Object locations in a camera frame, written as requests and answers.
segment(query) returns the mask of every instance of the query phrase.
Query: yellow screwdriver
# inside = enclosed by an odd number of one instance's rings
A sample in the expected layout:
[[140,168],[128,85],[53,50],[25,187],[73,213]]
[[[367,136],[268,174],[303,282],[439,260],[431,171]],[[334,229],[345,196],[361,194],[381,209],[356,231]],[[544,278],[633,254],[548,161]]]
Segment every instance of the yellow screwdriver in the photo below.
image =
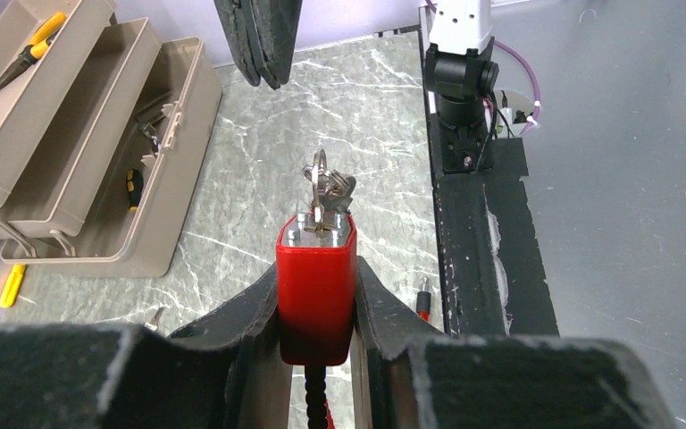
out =
[[12,267],[12,273],[6,279],[4,291],[1,292],[0,307],[9,308],[14,305],[17,300],[17,295],[20,293],[20,286],[22,285],[22,278],[25,276],[26,265],[17,264]]
[[57,12],[40,26],[38,31],[28,41],[28,45],[17,56],[17,59],[6,68],[0,77],[0,90],[12,83],[18,76],[23,74],[31,65],[38,62],[46,54],[48,47],[54,41],[56,33],[64,24],[67,17],[64,13]]

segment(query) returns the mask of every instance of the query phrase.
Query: beige toolbox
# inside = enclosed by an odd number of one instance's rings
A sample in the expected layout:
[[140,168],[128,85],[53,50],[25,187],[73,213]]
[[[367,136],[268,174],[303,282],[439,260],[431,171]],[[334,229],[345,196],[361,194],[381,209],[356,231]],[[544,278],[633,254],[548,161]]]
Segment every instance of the beige toolbox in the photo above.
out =
[[0,207],[113,9],[113,0],[12,0],[0,15],[0,75],[44,21],[67,16],[46,55],[0,91]]
[[[80,232],[161,45],[146,18],[104,29],[0,208],[1,221],[27,238]],[[0,240],[9,238],[0,227]]]
[[[6,263],[45,265],[87,277],[158,277],[168,271],[222,96],[219,77],[205,59],[200,39],[162,45],[137,106],[162,94],[168,95],[167,117],[156,126],[163,145],[155,161],[150,166],[141,162],[151,153],[150,141],[139,132],[126,131],[79,234],[67,239],[64,250],[37,248],[37,257],[28,257],[8,240],[1,250]],[[134,127],[130,117],[128,130]],[[131,168],[144,176],[135,212],[129,210],[125,188]]]

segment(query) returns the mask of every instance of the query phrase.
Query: metal key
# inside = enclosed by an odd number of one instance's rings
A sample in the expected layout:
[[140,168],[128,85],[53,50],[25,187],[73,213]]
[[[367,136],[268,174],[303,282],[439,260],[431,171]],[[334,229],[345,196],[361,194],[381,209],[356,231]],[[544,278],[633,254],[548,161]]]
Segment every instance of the metal key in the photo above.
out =
[[314,154],[314,163],[302,169],[304,177],[312,183],[312,202],[309,205],[314,215],[317,231],[324,230],[322,214],[325,211],[348,214],[351,205],[356,178],[327,168],[327,156],[324,149]]

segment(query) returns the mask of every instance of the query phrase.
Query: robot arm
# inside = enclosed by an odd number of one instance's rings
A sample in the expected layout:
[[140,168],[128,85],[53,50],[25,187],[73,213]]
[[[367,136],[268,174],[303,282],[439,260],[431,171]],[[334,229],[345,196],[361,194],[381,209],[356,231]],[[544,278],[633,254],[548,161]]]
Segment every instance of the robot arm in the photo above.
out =
[[481,53],[488,47],[490,0],[447,0],[437,6],[430,43],[446,54]]

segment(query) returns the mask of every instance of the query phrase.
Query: gray marble table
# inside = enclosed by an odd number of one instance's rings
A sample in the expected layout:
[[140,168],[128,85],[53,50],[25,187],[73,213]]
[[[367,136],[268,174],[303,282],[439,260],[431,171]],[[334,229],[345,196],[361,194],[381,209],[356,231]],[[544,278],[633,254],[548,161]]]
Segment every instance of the gray marble table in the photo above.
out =
[[[168,307],[162,333],[218,307],[274,260],[280,227],[311,195],[300,169],[324,147],[328,165],[357,178],[351,211],[358,253],[414,307],[423,277],[437,282],[430,165],[415,33],[296,55],[279,91],[250,87],[234,67],[170,272],[160,279],[76,279],[27,271],[7,322],[143,323]],[[442,315],[433,291],[433,323]],[[329,369],[336,427],[353,424],[348,364]],[[294,375],[290,427],[305,427],[303,375]]]

